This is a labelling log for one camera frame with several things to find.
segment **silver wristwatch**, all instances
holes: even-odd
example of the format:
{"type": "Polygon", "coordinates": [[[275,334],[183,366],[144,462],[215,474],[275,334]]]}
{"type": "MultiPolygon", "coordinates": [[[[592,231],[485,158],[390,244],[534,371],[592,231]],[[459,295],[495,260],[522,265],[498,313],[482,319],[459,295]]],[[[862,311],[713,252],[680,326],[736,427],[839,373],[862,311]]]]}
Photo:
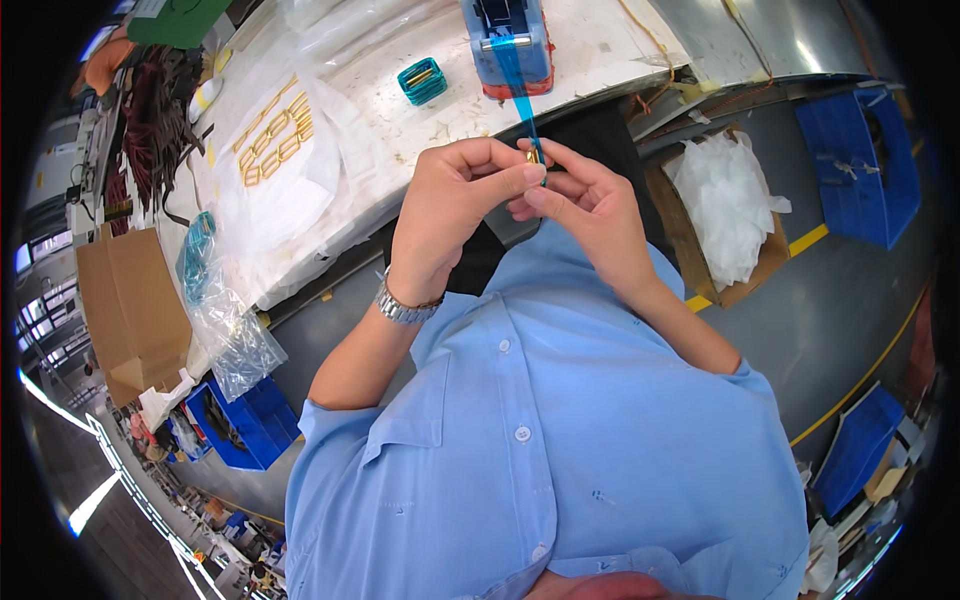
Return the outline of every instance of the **silver wristwatch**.
{"type": "Polygon", "coordinates": [[[376,304],[376,307],[383,313],[384,317],[395,323],[408,325],[426,323],[430,317],[433,317],[437,309],[440,308],[441,303],[443,303],[444,295],[441,295],[438,300],[430,302],[429,304],[406,306],[398,302],[396,298],[390,294],[390,290],[387,289],[387,276],[389,274],[390,267],[387,267],[387,270],[383,274],[383,281],[380,281],[380,289],[376,291],[376,296],[373,298],[373,303],[376,304]]]}

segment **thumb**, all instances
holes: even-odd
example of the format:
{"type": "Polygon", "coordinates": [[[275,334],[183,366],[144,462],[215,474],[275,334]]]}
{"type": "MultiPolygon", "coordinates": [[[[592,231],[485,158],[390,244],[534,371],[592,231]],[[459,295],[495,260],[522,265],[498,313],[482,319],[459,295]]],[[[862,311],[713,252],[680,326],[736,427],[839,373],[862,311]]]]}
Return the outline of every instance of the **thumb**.
{"type": "Polygon", "coordinates": [[[570,201],[567,196],[552,189],[535,187],[528,189],[523,199],[535,208],[538,214],[553,219],[564,229],[577,234],[587,224],[589,213],[570,201]]]}
{"type": "Polygon", "coordinates": [[[542,164],[524,163],[471,181],[468,186],[475,198],[485,203],[488,209],[492,209],[506,200],[521,196],[531,187],[540,185],[545,177],[546,167],[542,164]]]}

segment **light blue shirt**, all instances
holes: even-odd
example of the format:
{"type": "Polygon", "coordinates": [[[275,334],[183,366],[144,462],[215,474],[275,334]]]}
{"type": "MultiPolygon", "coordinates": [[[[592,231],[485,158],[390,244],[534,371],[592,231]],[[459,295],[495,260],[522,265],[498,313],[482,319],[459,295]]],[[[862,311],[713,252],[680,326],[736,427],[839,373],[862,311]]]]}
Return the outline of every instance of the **light blue shirt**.
{"type": "Polygon", "coordinates": [[[292,599],[522,598],[545,568],[796,598],[804,493],[770,385],[687,365],[556,223],[480,298],[447,294],[410,351],[385,408],[304,402],[292,599]]]}

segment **factory floor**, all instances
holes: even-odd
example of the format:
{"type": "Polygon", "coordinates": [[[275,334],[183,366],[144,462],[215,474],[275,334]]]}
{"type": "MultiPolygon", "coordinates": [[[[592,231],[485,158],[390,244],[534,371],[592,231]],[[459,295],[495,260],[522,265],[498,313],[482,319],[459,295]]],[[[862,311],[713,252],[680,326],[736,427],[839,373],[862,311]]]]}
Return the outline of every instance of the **factory floor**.
{"type": "MultiPolygon", "coordinates": [[[[911,320],[904,327],[904,322],[931,271],[939,230],[936,190],[930,184],[933,161],[929,151],[916,155],[924,201],[892,250],[833,234],[803,249],[816,237],[816,233],[807,234],[824,223],[824,215],[813,164],[791,103],[678,130],[637,146],[637,151],[645,159],[664,146],[733,120],[752,138],[771,193],[793,204],[793,212],[782,215],[781,221],[788,241],[799,242],[791,248],[794,257],[750,296],[728,309],[711,305],[698,314],[767,376],[786,435],[795,441],[850,393],[881,356],[885,355],[861,389],[876,380],[892,387],[906,367],[913,324],[911,320]]],[[[496,209],[488,223],[508,247],[533,232],[529,224],[513,222],[506,210],[496,209]]],[[[314,372],[367,309],[379,284],[378,271],[383,271],[379,260],[338,285],[331,300],[307,305],[274,329],[290,356],[274,371],[274,379],[297,415],[314,372]]],[[[388,397],[414,373],[408,359],[388,397]]],[[[794,445],[799,461],[819,466],[837,420],[833,415],[794,445]]],[[[214,452],[199,463],[177,464],[172,469],[185,484],[281,522],[287,477],[301,448],[302,442],[295,443],[263,473],[227,468],[214,452]]]]}

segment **forearm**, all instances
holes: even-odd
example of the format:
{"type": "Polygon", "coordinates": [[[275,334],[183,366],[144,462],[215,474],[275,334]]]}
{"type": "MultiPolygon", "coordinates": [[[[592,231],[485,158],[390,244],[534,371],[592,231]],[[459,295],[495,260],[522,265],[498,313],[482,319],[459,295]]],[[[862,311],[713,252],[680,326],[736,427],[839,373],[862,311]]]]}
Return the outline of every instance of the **forearm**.
{"type": "Polygon", "coordinates": [[[726,374],[733,374],[739,368],[740,353],[736,348],[696,316],[659,279],[642,290],[618,292],[618,296],[689,365],[726,374]]]}
{"type": "Polygon", "coordinates": [[[320,365],[308,397],[329,410],[376,406],[420,325],[398,324],[375,305],[320,365]]]}

